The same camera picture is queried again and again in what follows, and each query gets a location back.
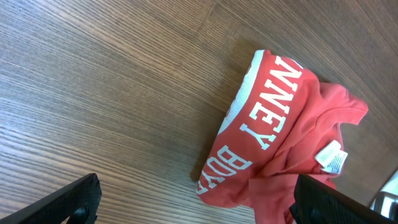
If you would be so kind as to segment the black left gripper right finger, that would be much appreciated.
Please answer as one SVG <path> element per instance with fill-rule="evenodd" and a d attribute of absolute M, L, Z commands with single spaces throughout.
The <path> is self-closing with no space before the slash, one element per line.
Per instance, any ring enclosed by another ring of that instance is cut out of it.
<path fill-rule="evenodd" d="M 300 174 L 289 210 L 297 224 L 397 224 L 309 175 Z"/>

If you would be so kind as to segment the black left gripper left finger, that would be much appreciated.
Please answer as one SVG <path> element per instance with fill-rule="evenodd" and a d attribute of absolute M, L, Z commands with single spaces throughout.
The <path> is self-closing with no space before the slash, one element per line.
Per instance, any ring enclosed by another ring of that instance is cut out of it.
<path fill-rule="evenodd" d="M 102 196 L 100 180 L 95 173 L 64 186 L 35 203 L 1 219 L 1 224 L 81 223 L 97 220 Z"/>

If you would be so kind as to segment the red t-shirt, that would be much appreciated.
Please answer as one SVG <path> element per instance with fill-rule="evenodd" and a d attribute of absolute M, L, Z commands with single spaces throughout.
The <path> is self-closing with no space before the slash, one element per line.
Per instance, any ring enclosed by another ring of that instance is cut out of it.
<path fill-rule="evenodd" d="M 342 142 L 340 126 L 359 124 L 368 106 L 345 87 L 323 83 L 291 58 L 255 52 L 201 171 L 202 202 L 254 210 L 257 223 L 292 223 L 300 174 L 329 187 L 334 174 L 316 155 Z"/>

